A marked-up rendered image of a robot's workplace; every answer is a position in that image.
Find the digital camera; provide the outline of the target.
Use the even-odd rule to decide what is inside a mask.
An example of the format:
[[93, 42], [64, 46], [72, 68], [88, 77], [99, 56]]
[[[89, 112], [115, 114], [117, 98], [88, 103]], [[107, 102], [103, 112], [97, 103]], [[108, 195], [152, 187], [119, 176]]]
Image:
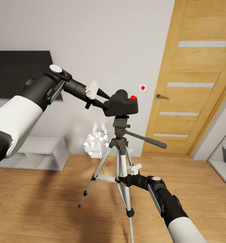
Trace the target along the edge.
[[108, 101], [103, 104], [109, 107], [104, 109], [103, 112], [106, 117], [117, 115], [132, 115], [138, 113], [138, 101], [135, 95], [128, 98], [127, 91], [120, 89]]

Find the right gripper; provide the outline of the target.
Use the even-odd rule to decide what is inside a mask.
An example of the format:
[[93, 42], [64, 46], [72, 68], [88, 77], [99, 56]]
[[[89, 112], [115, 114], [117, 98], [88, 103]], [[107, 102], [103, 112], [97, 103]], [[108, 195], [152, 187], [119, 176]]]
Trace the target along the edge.
[[118, 179], [123, 183], [126, 184], [126, 186], [129, 188], [132, 185], [135, 185], [140, 188], [140, 178], [143, 175], [140, 175], [140, 172], [138, 172], [137, 175], [128, 175], [125, 178], [123, 177], [118, 177]]

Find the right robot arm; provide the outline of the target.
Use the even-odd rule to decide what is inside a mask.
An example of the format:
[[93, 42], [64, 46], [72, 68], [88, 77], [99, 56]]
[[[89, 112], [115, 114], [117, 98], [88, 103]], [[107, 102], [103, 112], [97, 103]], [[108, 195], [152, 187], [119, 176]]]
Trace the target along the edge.
[[140, 175], [140, 168], [142, 166], [139, 163], [130, 168], [130, 175], [118, 179], [128, 188], [135, 185], [150, 192], [158, 212], [164, 218], [173, 243], [208, 243], [182, 209], [179, 199], [167, 190], [162, 178]]

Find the camera tripod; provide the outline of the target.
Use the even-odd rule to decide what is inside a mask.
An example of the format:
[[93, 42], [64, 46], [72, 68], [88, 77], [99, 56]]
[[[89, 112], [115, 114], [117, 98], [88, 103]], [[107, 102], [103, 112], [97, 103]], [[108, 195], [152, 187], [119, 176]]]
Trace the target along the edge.
[[[115, 130], [115, 135], [116, 138], [112, 138], [107, 151], [105, 152], [104, 157], [102, 158], [95, 174], [93, 174], [92, 178], [91, 178], [91, 183], [89, 185], [89, 187], [87, 188], [87, 190], [84, 191], [84, 197], [81, 201], [80, 205], [82, 204], [85, 196], [88, 194], [88, 191], [90, 189], [90, 187], [92, 186], [93, 182], [96, 179], [100, 179], [100, 180], [105, 180], [105, 181], [110, 181], [110, 182], [114, 182], [117, 184], [120, 194], [122, 196], [124, 205], [126, 207], [126, 214], [128, 216], [128, 220], [129, 220], [129, 229], [130, 229], [130, 238], [131, 238], [131, 243], [134, 243], [134, 238], [133, 238], [133, 229], [132, 229], [132, 219], [131, 217], [134, 216], [134, 210], [133, 208], [131, 208], [130, 205], [130, 195], [129, 195], [129, 188], [126, 186], [126, 184], [123, 184], [118, 177], [123, 177], [125, 178], [126, 176], [128, 176], [128, 171], [130, 170], [131, 167], [134, 166], [134, 164], [132, 163], [131, 160], [131, 156], [129, 153], [129, 149], [128, 149], [128, 141], [124, 136], [124, 134], [128, 134], [134, 137], [137, 137], [139, 139], [142, 139], [150, 144], [156, 145], [158, 147], [167, 148], [167, 144], [148, 138], [148, 137], [143, 137], [137, 134], [134, 134], [132, 132], [127, 131], [125, 128], [130, 128], [130, 125], [127, 125], [127, 119], [129, 119], [128, 115], [117, 115], [115, 116], [114, 119], [114, 123], [113, 123], [113, 127]], [[100, 175], [99, 170], [101, 169], [101, 167], [103, 166], [108, 154], [110, 153], [110, 150], [112, 149], [113, 146], [116, 146], [117, 148], [117, 167], [116, 167], [116, 177], [111, 177], [111, 176], [107, 176], [107, 175]], [[126, 156], [128, 158], [129, 161], [129, 165], [126, 166]], [[121, 164], [122, 164], [122, 173], [121, 173]]]

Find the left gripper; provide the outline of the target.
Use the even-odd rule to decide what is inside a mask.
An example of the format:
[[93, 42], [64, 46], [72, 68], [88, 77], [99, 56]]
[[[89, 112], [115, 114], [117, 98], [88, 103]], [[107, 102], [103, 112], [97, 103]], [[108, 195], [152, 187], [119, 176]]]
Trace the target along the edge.
[[[100, 102], [99, 100], [97, 99], [93, 99], [91, 100], [90, 98], [87, 97], [87, 93], [86, 93], [86, 85], [82, 84], [82, 83], [78, 83], [74, 92], [73, 92], [73, 96], [87, 102], [85, 108], [86, 109], [89, 109], [90, 105], [92, 104], [93, 106], [97, 106], [97, 107], [100, 107], [100, 108], [104, 108], [104, 109], [109, 109], [108, 106], [106, 106], [105, 104], [103, 104], [102, 102]], [[110, 99], [110, 96], [108, 96], [105, 92], [103, 92], [101, 89], [98, 89], [97, 91], [97, 95], [103, 97], [103, 98], [106, 98], [106, 99]]]

